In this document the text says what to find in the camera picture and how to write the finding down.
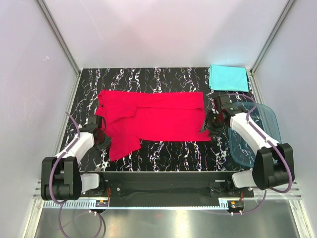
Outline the red t shirt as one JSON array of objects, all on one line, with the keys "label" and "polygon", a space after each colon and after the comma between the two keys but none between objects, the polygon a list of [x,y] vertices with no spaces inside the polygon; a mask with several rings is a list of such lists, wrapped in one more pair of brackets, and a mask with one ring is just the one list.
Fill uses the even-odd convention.
[{"label": "red t shirt", "polygon": [[202,92],[139,93],[103,90],[96,114],[111,137],[109,158],[119,160],[141,148],[140,141],[209,141]]}]

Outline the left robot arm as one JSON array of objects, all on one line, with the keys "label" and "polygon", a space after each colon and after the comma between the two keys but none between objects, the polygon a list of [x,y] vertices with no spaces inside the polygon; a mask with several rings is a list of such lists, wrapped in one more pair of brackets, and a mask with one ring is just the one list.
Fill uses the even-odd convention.
[{"label": "left robot arm", "polygon": [[107,184],[97,173],[82,174],[79,163],[90,149],[107,148],[111,137],[106,135],[106,120],[93,115],[83,126],[66,114],[75,125],[72,141],[53,157],[45,157],[41,165],[41,198],[61,204],[77,200],[83,193],[91,191],[95,196],[106,193]]}]

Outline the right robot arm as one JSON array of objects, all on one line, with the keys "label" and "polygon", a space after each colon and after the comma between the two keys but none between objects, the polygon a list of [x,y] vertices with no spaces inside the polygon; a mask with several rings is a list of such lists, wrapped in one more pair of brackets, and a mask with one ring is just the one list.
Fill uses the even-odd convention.
[{"label": "right robot arm", "polygon": [[280,143],[264,132],[251,118],[257,104],[247,111],[234,106],[229,94],[214,99],[214,111],[208,111],[201,132],[217,137],[227,127],[238,133],[255,153],[253,168],[236,172],[225,184],[229,196],[237,196],[243,188],[257,187],[288,193],[295,179],[293,149],[288,143]]}]

